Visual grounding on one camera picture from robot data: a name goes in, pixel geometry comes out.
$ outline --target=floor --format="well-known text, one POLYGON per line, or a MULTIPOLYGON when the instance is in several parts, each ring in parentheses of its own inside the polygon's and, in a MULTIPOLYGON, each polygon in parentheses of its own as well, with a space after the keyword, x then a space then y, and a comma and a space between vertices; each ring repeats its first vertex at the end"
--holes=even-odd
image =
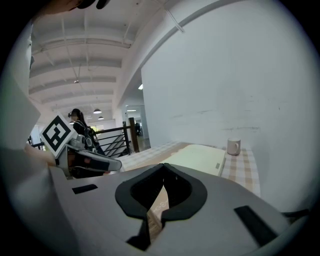
POLYGON ((145 151, 150 149, 150 140, 148 138, 144 138, 143 136, 137 136, 139 151, 145 151))

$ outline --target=beige tablecloth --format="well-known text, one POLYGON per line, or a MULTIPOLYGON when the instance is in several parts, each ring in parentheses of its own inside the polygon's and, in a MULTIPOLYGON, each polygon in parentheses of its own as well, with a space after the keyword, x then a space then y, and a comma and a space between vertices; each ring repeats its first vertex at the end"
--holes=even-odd
MULTIPOLYGON (((158 164, 188 145, 190 145, 190 143, 171 141, 143 152, 125 155, 117 159, 122 162, 125 171, 130 171, 147 165, 158 164)), ((226 150, 226 147, 210 147, 226 150)), ((240 184, 260 197, 259 175, 251 148, 241 148, 239 155, 229 155, 226 153, 221 177, 240 184)), ((160 219, 161 213, 168 208, 168 196, 163 187, 150 210, 160 219)))

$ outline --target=white surface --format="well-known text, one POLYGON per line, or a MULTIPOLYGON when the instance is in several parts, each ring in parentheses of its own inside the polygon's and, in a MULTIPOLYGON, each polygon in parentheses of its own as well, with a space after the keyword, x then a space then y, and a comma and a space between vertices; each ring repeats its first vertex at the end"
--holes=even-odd
POLYGON ((319 177, 318 54, 276 3, 241 1, 176 32, 142 68, 151 147, 170 140, 254 153, 261 197, 309 207, 319 177))
POLYGON ((161 163, 188 167, 203 173, 220 176, 226 152, 203 145, 188 145, 161 163))

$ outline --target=ceiling lamp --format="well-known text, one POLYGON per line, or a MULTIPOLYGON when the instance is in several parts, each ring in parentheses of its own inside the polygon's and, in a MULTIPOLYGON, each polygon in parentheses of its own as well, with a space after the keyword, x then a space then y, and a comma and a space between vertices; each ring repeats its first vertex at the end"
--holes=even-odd
POLYGON ((100 113, 102 113, 102 111, 101 111, 99 108, 97 108, 97 109, 95 109, 95 110, 93 111, 93 113, 94 113, 94 114, 100 114, 100 113))

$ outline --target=checkered tablecloth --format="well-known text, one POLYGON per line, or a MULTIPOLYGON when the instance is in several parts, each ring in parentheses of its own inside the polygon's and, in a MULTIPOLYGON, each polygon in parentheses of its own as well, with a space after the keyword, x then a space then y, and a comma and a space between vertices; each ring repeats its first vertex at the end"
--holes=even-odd
MULTIPOLYGON (((125 171, 130 171, 147 165, 158 164, 188 145, 190 145, 190 143, 171 141, 140 153, 125 155, 117 159, 122 162, 125 171)), ((226 147, 213 147, 226 150, 226 147)), ((221 177, 240 184, 256 196, 260 197, 259 175, 251 148, 241 148, 239 155, 229 155, 226 153, 221 177)))

